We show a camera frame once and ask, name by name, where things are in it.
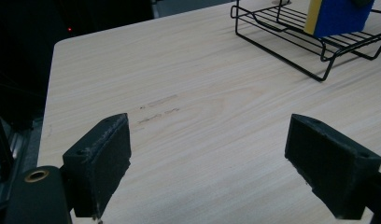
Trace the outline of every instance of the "metal rack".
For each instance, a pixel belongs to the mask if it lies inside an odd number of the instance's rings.
[[[315,37],[305,33],[303,28],[307,14],[290,8],[290,0],[280,0],[277,6],[256,11],[250,11],[240,7],[239,1],[240,0],[236,0],[236,5],[231,8],[231,17],[235,19],[236,34],[317,81],[321,82],[327,79],[336,58],[344,54],[352,53],[371,61],[376,59],[381,52],[381,44],[372,56],[359,51],[364,46],[381,41],[381,33],[369,34],[366,32],[356,32],[326,37]],[[372,9],[371,14],[381,16],[381,11]],[[290,42],[291,44],[294,44],[297,47],[316,54],[323,63],[328,63],[324,74],[315,74],[295,63],[291,59],[265,47],[262,43],[258,43],[257,41],[240,34],[239,21],[258,27],[272,35]]]

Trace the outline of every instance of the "table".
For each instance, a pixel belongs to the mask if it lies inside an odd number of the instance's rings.
[[[99,120],[128,113],[132,165],[105,223],[369,223],[367,210],[360,221],[336,220],[284,149],[297,113],[381,156],[381,55],[344,58],[319,83],[236,36],[231,5],[59,42],[38,165],[61,166]],[[251,35],[320,64],[263,32]]]

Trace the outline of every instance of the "black wire rack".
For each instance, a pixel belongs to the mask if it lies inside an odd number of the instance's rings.
[[[378,34],[356,32],[344,35],[315,37],[303,31],[307,14],[290,8],[290,0],[280,0],[277,6],[256,11],[250,11],[240,7],[239,1],[240,0],[236,0],[236,5],[231,8],[231,17],[235,19],[236,34],[317,81],[322,82],[326,80],[336,58],[346,53],[352,53],[371,61],[376,59],[381,52],[381,44],[377,47],[377,50],[374,51],[372,56],[359,51],[359,49],[364,46],[381,42],[381,32]],[[371,15],[372,14],[381,16],[381,11],[372,9]],[[239,21],[258,27],[297,47],[316,54],[323,63],[328,63],[325,72],[323,72],[323,75],[313,73],[291,59],[282,56],[278,52],[266,48],[262,43],[258,43],[257,41],[240,34]]]

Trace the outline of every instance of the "dark background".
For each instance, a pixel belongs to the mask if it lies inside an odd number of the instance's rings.
[[[0,0],[0,116],[18,129],[43,116],[58,41],[151,19],[149,0]]]

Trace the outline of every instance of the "wood grain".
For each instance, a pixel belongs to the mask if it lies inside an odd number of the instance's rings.
[[[381,0],[375,4],[381,9]],[[341,59],[318,83],[236,36],[230,7],[58,43],[38,165],[61,166],[99,120],[128,113],[132,165],[105,223],[369,223],[369,211],[360,221],[335,220],[284,148],[298,113],[381,155],[381,55]],[[263,32],[250,34],[321,64]]]

